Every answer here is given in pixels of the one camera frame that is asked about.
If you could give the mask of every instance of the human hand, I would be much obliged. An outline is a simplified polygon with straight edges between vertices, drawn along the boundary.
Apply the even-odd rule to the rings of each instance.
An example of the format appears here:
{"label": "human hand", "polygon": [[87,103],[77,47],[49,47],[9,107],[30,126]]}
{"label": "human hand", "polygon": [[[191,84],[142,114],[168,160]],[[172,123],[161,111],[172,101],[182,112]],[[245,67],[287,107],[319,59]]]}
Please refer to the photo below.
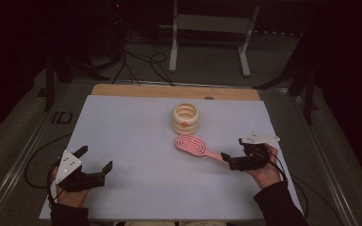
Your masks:
{"label": "human hand", "polygon": [[[52,178],[54,180],[57,174],[58,167],[55,167],[52,171]],[[57,186],[58,204],[64,204],[75,208],[82,208],[84,206],[84,201],[87,199],[87,195],[90,191],[90,189],[87,189],[76,192],[67,192],[60,186]]]}
{"label": "human hand", "polygon": [[[278,150],[269,144],[264,144],[264,145],[269,150],[269,152],[273,154],[273,155],[270,154],[270,161],[272,161],[272,163],[276,165],[277,164],[276,156]],[[255,179],[255,181],[257,182],[258,186],[261,189],[264,189],[268,186],[271,186],[281,181],[278,169],[276,169],[270,163],[261,169],[247,170],[246,172],[249,173]]]}

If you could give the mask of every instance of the sleeve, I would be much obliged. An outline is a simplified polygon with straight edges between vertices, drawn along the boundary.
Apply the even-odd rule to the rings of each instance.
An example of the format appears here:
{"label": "sleeve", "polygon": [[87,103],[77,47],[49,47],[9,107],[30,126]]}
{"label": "sleeve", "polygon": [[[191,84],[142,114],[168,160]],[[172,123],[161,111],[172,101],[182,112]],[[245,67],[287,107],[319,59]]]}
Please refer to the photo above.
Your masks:
{"label": "sleeve", "polygon": [[295,206],[288,191],[288,182],[268,186],[254,196],[267,226],[305,226],[307,222]]}
{"label": "sleeve", "polygon": [[54,204],[51,212],[52,226],[88,226],[88,209]]}

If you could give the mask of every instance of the white tabletop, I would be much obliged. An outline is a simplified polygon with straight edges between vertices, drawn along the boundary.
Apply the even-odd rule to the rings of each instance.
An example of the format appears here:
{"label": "white tabletop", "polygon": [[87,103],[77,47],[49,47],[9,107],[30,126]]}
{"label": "white tabletop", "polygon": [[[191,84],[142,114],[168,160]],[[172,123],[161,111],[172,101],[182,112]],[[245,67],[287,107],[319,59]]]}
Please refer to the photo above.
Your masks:
{"label": "white tabletop", "polygon": [[[259,187],[250,175],[232,171],[209,157],[177,150],[173,108],[192,103],[201,112],[196,136],[208,149],[243,156],[238,139],[252,131],[275,135],[261,101],[89,96],[67,150],[84,145],[80,159],[86,173],[113,161],[106,185],[93,189],[85,206],[91,219],[248,220],[263,218],[253,200]],[[277,142],[270,143],[279,148]],[[282,151],[278,153],[287,177]],[[301,209],[289,183],[295,205]],[[45,202],[40,218],[49,219]]]}

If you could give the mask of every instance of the floor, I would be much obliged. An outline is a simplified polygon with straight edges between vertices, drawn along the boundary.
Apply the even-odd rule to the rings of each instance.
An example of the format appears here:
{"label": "floor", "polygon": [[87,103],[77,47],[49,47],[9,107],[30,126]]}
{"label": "floor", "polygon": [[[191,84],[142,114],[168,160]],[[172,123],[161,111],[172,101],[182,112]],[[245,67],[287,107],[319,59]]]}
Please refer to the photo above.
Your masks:
{"label": "floor", "polygon": [[[251,89],[280,75],[299,41],[287,36],[254,34],[247,51],[252,76],[246,78],[239,66],[239,37],[219,41],[215,39],[218,37],[205,34],[204,39],[196,41],[191,37],[199,34],[186,32],[181,34],[177,70],[169,73],[171,39],[168,32],[163,29],[159,40],[133,36],[124,47],[128,51],[125,54],[128,67],[123,68],[115,81],[122,63],[102,72],[110,78],[105,82],[81,73],[75,73],[71,84],[57,81],[56,101],[49,112],[43,111],[45,99],[37,96],[44,88],[44,71],[36,77],[35,87],[0,125],[0,225],[50,225],[39,220],[46,194],[33,186],[43,186],[47,168],[65,149],[84,100],[95,84],[169,86],[162,78],[168,76],[176,86]],[[163,54],[154,57],[156,61],[164,60],[163,70],[158,64],[137,59],[136,54],[147,56],[140,56],[145,59]],[[103,61],[94,59],[95,63]],[[280,145],[288,168],[304,192],[298,192],[298,196],[303,209],[308,209],[308,223],[362,225],[362,169],[348,141],[322,99],[320,89],[315,90],[313,125],[308,125],[302,116],[301,99],[286,94],[289,84],[290,81],[285,81],[259,93],[269,110],[274,130],[283,137]],[[52,123],[55,112],[70,112],[74,117],[70,123]],[[260,219],[235,223],[265,225]]]}

